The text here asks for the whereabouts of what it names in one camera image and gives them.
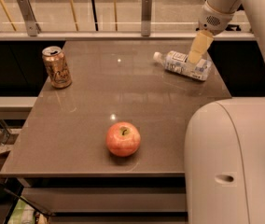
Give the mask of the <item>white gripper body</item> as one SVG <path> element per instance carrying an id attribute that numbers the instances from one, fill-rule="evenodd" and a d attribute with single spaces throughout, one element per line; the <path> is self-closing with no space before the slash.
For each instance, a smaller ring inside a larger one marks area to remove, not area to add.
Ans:
<path id="1" fill-rule="evenodd" d="M 199 29 L 218 35 L 227 28 L 234 13 L 232 3 L 206 0 L 199 16 Z"/>

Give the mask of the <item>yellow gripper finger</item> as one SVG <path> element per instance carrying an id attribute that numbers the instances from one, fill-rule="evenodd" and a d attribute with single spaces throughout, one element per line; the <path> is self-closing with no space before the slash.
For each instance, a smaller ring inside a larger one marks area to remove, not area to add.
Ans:
<path id="1" fill-rule="evenodd" d="M 213 34 L 207 30 L 200 30 L 194 38 L 188 54 L 188 61 L 196 64 L 214 41 Z"/>

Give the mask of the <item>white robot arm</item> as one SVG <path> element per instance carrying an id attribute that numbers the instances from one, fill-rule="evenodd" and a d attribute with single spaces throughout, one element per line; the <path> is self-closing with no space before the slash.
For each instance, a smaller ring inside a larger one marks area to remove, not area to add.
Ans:
<path id="1" fill-rule="evenodd" d="M 199 24 L 221 33 L 243 7 L 265 62 L 265 0 L 206 0 Z M 185 139 L 189 224 L 265 224 L 265 97 L 200 108 Z"/>

